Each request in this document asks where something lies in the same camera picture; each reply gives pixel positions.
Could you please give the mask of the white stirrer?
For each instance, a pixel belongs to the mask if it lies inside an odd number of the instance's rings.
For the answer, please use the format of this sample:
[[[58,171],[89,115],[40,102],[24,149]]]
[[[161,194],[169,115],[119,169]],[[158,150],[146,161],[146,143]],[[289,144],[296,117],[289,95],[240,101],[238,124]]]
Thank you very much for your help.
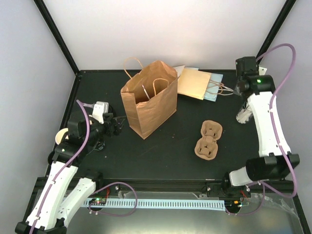
[[[144,85],[142,85],[142,88],[143,88],[143,91],[144,91],[146,97],[148,98],[148,100],[150,100],[150,97],[149,97],[149,95],[148,95],[148,93],[147,93],[147,91],[146,91]]]

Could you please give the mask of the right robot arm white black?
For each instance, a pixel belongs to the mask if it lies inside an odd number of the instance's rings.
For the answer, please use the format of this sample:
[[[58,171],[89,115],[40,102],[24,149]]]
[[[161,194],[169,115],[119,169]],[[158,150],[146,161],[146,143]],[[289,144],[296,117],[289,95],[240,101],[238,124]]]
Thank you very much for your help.
[[[300,159],[293,154],[284,137],[279,120],[273,78],[270,75],[243,74],[239,77],[236,91],[246,99],[246,106],[237,114],[237,121],[248,112],[254,117],[258,141],[259,156],[248,159],[244,167],[225,174],[222,192],[234,196],[239,187],[260,184],[277,193],[277,189],[267,184],[268,180],[278,180],[292,176],[293,193],[297,193],[297,181],[294,174]]]

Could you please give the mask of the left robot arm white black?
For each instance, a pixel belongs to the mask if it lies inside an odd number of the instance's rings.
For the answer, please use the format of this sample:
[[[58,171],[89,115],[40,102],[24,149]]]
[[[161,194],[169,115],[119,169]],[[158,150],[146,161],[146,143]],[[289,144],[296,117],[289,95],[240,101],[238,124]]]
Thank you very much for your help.
[[[102,150],[105,136],[119,135],[125,120],[125,116],[116,117],[114,113],[103,114],[101,118],[79,112],[71,114],[67,130],[54,150],[50,174],[37,204],[27,219],[16,225],[15,233],[66,233],[85,199],[102,193],[105,187],[102,173],[95,170],[87,170],[66,195],[70,182],[84,157],[94,150]]]

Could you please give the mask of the brown pulp cup carrier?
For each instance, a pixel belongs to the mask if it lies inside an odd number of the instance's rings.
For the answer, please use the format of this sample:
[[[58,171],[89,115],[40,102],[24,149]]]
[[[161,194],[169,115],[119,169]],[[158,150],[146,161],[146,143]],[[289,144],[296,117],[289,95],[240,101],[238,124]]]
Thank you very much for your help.
[[[201,138],[195,146],[195,154],[204,160],[213,160],[218,151],[217,141],[222,135],[222,125],[212,120],[206,120],[201,126]]]

